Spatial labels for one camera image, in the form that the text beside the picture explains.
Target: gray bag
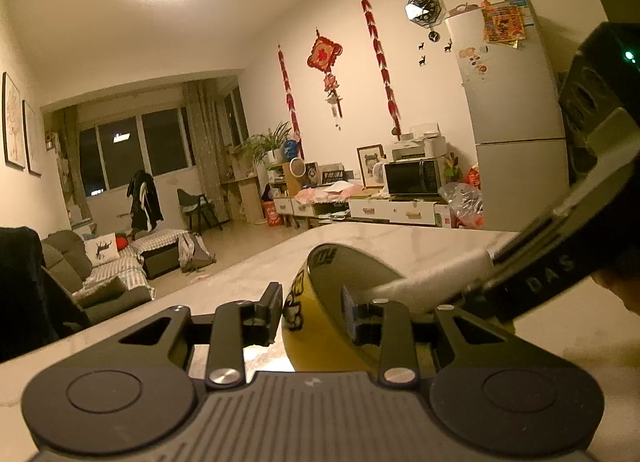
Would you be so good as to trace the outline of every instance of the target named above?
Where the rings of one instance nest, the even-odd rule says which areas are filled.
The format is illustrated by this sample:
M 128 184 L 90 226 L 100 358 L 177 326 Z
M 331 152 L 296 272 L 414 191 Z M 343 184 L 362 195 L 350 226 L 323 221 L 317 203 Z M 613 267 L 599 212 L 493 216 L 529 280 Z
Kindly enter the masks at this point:
M 209 253 L 202 237 L 194 233 L 185 233 L 178 238 L 178 258 L 184 273 L 216 262 L 216 256 Z

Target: red cushion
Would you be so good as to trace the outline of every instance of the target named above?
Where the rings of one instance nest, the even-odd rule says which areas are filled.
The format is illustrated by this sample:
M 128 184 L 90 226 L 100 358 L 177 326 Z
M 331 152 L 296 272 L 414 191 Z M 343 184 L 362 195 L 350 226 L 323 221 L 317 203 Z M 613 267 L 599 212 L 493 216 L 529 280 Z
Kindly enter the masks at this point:
M 122 251 L 128 244 L 129 241 L 126 238 L 116 237 L 116 247 L 118 248 L 118 251 Z

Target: triangular cutout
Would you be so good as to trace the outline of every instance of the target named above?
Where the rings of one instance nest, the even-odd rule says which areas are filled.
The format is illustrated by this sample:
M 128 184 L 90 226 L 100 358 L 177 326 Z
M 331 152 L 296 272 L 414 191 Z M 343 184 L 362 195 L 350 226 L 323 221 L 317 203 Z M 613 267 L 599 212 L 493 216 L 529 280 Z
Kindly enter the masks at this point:
M 502 343 L 504 339 L 498 337 L 484 328 L 478 327 L 475 323 L 467 321 L 463 317 L 453 318 L 465 341 L 472 345 L 486 345 L 490 343 Z
M 161 317 L 146 327 L 136 330 L 134 333 L 122 338 L 119 343 L 125 345 L 156 345 L 164 331 L 171 323 L 171 318 Z

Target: red firecracker decoration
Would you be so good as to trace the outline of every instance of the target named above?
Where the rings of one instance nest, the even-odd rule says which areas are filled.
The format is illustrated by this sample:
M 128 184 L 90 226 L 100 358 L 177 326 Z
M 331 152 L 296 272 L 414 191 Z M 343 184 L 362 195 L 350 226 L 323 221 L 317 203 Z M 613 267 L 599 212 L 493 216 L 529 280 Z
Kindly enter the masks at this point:
M 382 81 L 385 84 L 386 100 L 389 109 L 391 119 L 394 121 L 394 134 L 400 140 L 400 113 L 398 112 L 398 105 L 396 105 L 396 98 L 394 91 L 391 88 L 391 78 L 389 77 L 389 71 L 386 69 L 385 51 L 382 50 L 382 44 L 378 39 L 378 29 L 376 27 L 376 21 L 371 11 L 371 4 L 368 0 L 362 0 L 362 10 L 364 11 L 364 17 L 367 21 L 367 27 L 369 29 L 369 36 L 373 39 L 373 50 L 376 52 L 376 58 L 378 60 L 378 66 L 380 67 L 380 74 L 382 75 Z
M 338 114 L 342 119 L 342 107 L 340 101 L 342 98 L 338 96 L 338 81 L 331 73 L 331 68 L 335 65 L 335 60 L 342 54 L 342 46 L 332 42 L 324 36 L 320 36 L 320 32 L 316 30 L 316 41 L 311 49 L 311 55 L 306 59 L 306 64 L 309 67 L 317 68 L 325 73 L 324 76 L 324 91 L 327 93 L 327 103 L 331 105 L 331 110 L 334 113 L 335 126 L 339 130 L 340 123 L 338 122 Z
M 278 59 L 280 61 L 282 79 L 284 80 L 284 90 L 287 94 L 287 109 L 289 109 L 289 113 L 291 114 L 291 126 L 293 127 L 294 140 L 298 142 L 300 157 L 304 159 L 305 152 L 302 151 L 302 137 L 300 137 L 300 127 L 298 126 L 298 117 L 296 116 L 296 105 L 293 103 L 293 94 L 291 94 L 291 85 L 289 84 L 289 74 L 287 74 L 287 68 L 284 65 L 284 54 L 282 54 L 280 46 L 278 46 Z

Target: refrigerator door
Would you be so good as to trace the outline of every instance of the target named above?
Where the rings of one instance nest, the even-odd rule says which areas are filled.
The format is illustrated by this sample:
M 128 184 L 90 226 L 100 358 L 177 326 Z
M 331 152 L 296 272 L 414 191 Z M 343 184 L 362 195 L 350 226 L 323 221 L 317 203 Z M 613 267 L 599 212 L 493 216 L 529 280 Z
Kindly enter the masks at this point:
M 522 231 L 569 190 L 564 139 L 478 145 L 484 229 Z
M 562 138 L 564 128 L 556 81 L 533 9 L 529 0 L 492 6 L 508 4 L 520 7 L 525 26 L 527 38 L 518 42 L 517 49 L 482 40 L 481 9 L 446 20 L 476 143 Z

